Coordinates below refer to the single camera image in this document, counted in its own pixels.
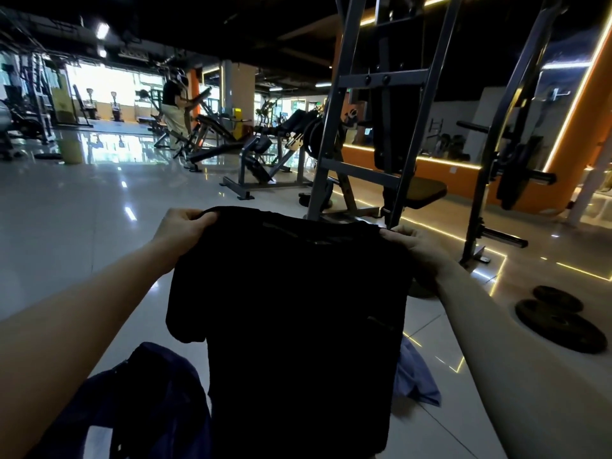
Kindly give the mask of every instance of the beige pants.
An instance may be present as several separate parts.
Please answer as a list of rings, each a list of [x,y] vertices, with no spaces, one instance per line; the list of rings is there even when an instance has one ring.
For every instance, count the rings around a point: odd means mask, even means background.
[[[177,133],[180,133],[183,137],[189,137],[189,131],[185,125],[185,112],[183,109],[170,106],[170,105],[162,105],[162,112],[164,114],[164,120],[168,125],[168,130],[174,130]],[[170,135],[170,149],[178,150],[180,148],[180,140],[176,137]]]

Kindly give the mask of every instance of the person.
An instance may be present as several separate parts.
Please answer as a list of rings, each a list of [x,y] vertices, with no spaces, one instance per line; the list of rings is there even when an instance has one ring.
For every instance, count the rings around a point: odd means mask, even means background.
[[[185,108],[191,105],[191,101],[183,97],[187,84],[187,78],[177,71],[173,71],[170,80],[166,80],[162,91],[162,113],[168,126],[168,130],[173,130],[187,138],[189,131],[185,122]],[[170,149],[180,149],[180,140],[170,134]]]
[[[170,209],[145,246],[0,323],[0,457],[21,458],[38,442],[150,287],[218,217],[200,214]],[[508,457],[609,457],[610,401],[527,337],[439,246],[394,230],[381,235],[407,248],[417,280],[440,297]]]

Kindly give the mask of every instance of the right hand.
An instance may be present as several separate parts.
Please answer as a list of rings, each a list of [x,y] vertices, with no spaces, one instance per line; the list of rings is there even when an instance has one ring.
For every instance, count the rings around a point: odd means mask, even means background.
[[[441,275],[460,267],[445,250],[433,243],[422,231],[398,225],[391,230],[381,229],[380,233],[385,240],[406,247],[418,266],[414,268],[414,277],[417,282],[430,290],[436,288]]]

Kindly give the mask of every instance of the left hand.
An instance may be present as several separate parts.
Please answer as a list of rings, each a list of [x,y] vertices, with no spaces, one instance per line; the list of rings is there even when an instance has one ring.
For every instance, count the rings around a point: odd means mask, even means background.
[[[179,257],[193,248],[204,229],[213,225],[218,219],[216,212],[207,212],[199,219],[195,219],[201,213],[200,209],[168,209],[149,243],[159,254],[164,273],[174,269]]]

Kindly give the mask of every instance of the rubber plate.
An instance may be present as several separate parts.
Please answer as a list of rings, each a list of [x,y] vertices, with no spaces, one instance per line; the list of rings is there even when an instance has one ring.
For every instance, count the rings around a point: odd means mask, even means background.
[[[575,296],[551,286],[536,286],[532,293],[536,299],[568,312],[580,312],[585,308],[582,301]]]
[[[590,354],[600,353],[608,347],[606,336],[577,314],[534,299],[519,301],[515,311],[523,324],[557,345]]]

